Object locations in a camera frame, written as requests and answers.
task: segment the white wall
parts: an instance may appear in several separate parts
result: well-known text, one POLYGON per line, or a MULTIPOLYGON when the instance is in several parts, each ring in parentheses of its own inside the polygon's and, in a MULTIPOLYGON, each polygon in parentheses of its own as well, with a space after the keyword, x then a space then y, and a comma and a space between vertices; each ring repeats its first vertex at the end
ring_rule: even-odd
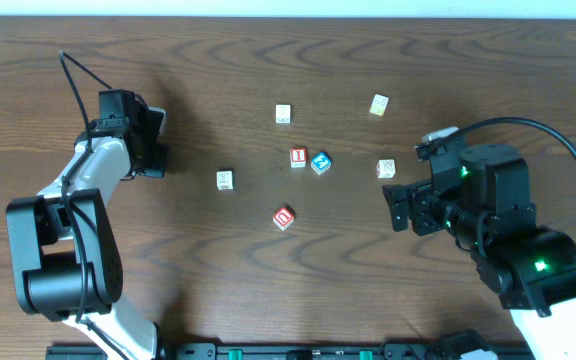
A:
POLYGON ((576 0, 0 0, 0 15, 576 19, 576 0))

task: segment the blue cube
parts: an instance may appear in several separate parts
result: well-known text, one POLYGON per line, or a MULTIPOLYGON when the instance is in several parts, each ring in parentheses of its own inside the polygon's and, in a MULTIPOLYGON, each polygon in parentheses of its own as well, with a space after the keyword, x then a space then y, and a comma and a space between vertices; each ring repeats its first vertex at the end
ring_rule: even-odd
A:
POLYGON ((326 170, 330 169, 331 164, 332 161, 330 161, 330 158, 328 158, 328 156, 326 156, 325 153, 321 152, 312 158, 312 161, 310 162, 310 167, 312 167, 312 169, 315 170, 317 175, 321 175, 325 173, 326 170))

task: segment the cube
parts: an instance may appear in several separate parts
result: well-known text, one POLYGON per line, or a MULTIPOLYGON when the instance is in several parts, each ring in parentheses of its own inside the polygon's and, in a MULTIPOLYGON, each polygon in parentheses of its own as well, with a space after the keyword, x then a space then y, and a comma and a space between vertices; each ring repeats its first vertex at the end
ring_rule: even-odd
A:
POLYGON ((379 160, 377 164, 377 177, 380 179, 391 178, 395 176, 395 160, 379 160))
POLYGON ((306 167, 306 149, 290 149, 290 167, 306 167))
POLYGON ((386 111, 386 106, 388 106, 388 98, 375 94, 375 98, 372 99, 372 105, 370 106, 370 113, 383 116, 384 111, 386 111))
POLYGON ((275 107, 275 122, 277 124, 290 124, 290 105, 277 105, 275 107))
POLYGON ((317 173, 317 175, 321 175, 325 173, 328 169, 330 169, 330 165, 332 161, 326 156, 325 153, 321 152, 317 154, 312 161, 310 162, 310 167, 317 173))
POLYGON ((272 217, 272 221, 281 229, 281 231, 284 231, 293 223, 293 221, 295 221, 295 216, 288 211, 288 209, 282 207, 277 211, 275 216, 272 217))
POLYGON ((217 189, 233 190, 232 171, 217 171, 217 189))

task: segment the green light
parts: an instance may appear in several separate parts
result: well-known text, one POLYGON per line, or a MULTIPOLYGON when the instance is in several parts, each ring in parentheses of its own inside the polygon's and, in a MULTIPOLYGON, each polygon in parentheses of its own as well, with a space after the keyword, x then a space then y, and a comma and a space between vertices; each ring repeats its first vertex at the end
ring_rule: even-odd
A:
POLYGON ((535 268, 537 269, 537 271, 548 270, 548 264, 546 264, 546 262, 543 260, 539 260, 535 262, 535 268))

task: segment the wooden tabletop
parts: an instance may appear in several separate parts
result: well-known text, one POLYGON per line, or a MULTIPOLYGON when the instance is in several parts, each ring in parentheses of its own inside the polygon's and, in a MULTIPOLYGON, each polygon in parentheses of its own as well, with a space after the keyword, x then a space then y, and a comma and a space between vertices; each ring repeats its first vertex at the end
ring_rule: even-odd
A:
MULTIPOLYGON (((86 342, 21 311, 4 219, 83 129, 60 49, 168 112, 165 178, 121 183, 108 214, 123 294, 169 339, 521 339, 448 234, 392 231, 381 186, 427 178, 413 147, 452 125, 525 116, 576 143, 576 21, 0 18, 0 358, 86 342), (390 98, 383 117, 368 113, 375 94, 390 98), (276 104, 292 105, 290 125, 276 104), (332 168, 291 169, 295 146, 332 168), (377 179, 388 158, 397 174, 377 179), (234 191, 216 188, 223 167, 234 191), (297 214, 285 232, 272 222, 283 203, 297 214)), ((96 116, 99 86, 72 72, 96 116)), ((576 166, 559 143, 519 126, 469 140, 518 147, 539 223, 576 240, 576 166)))

